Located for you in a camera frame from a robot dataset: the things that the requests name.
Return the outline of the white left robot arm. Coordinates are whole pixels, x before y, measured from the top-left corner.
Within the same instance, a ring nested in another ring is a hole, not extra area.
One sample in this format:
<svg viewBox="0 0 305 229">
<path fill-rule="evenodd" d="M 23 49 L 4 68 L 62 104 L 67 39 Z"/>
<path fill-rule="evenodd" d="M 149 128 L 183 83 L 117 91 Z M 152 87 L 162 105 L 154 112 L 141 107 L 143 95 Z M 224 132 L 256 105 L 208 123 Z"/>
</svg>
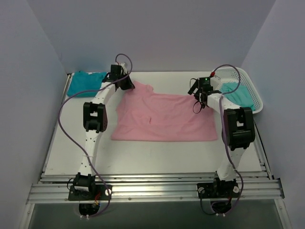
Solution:
<svg viewBox="0 0 305 229">
<path fill-rule="evenodd" d="M 85 200 L 91 200 L 96 195 L 95 176 L 97 172 L 93 167 L 95 165 L 98 143 L 108 125 L 106 105 L 119 88 L 121 90 L 135 88 L 129 77 L 127 64 L 124 62 L 116 62 L 111 65 L 110 72 L 103 79 L 95 97 L 83 105 L 84 150 L 86 153 L 72 187 Z"/>
</svg>

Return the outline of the pink t-shirt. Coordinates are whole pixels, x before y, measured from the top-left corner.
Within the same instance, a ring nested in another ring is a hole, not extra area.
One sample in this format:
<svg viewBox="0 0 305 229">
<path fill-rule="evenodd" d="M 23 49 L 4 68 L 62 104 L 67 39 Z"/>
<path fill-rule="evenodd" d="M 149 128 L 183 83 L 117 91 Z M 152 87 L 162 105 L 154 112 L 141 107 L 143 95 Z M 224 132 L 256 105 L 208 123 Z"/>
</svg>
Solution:
<svg viewBox="0 0 305 229">
<path fill-rule="evenodd" d="M 116 108 L 116 141 L 205 142 L 218 139 L 214 111 L 190 95 L 160 94 L 134 82 Z"/>
</svg>

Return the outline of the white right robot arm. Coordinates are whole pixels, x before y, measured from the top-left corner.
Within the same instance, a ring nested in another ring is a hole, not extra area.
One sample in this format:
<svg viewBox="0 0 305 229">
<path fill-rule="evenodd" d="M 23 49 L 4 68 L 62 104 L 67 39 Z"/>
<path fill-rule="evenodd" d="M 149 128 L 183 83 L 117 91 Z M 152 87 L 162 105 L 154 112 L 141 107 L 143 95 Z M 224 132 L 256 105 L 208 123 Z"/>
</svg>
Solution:
<svg viewBox="0 0 305 229">
<path fill-rule="evenodd" d="M 222 197 L 229 191 L 226 182 L 236 179 L 241 157 L 255 140 L 253 111 L 250 107 L 234 104 L 220 91 L 214 90 L 210 77 L 195 79 L 188 94 L 195 97 L 202 109 L 212 108 L 221 118 L 226 155 L 216 171 L 219 180 L 211 187 L 214 195 Z"/>
</svg>

